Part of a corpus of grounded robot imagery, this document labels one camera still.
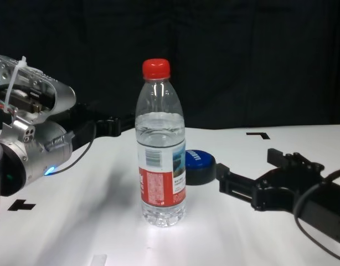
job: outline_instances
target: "black backdrop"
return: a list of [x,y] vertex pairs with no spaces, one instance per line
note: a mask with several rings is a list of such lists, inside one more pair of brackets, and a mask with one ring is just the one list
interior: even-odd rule
[[187,126],[340,124],[340,0],[6,0],[0,54],[110,115],[163,57]]

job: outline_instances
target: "bottle label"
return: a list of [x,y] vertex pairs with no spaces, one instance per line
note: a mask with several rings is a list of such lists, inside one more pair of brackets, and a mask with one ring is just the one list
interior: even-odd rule
[[185,141],[166,148],[138,144],[142,200],[157,207],[181,203],[186,196]]

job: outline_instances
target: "blue lid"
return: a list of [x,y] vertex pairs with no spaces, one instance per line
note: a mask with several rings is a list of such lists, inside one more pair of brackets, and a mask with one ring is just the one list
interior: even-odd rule
[[201,169],[209,167],[212,162],[212,155],[199,150],[186,151],[186,169]]

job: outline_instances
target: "plastic water bottle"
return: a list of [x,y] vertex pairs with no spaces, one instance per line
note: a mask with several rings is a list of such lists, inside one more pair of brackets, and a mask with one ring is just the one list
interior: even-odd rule
[[185,214],[185,124],[169,62],[145,61],[143,76],[136,109],[142,210],[150,224],[167,227]]

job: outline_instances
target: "white zip tie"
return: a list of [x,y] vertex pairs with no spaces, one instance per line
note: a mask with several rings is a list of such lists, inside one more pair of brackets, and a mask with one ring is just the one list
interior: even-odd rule
[[11,80],[10,80],[10,83],[9,83],[8,91],[6,92],[5,103],[4,103],[4,112],[6,112],[6,113],[9,113],[8,107],[9,107],[10,94],[11,94],[11,91],[13,89],[13,85],[15,83],[17,72],[19,71],[20,68],[24,68],[24,67],[27,67],[26,57],[22,57],[22,59],[17,63],[17,65],[14,68],[13,75],[11,76]]

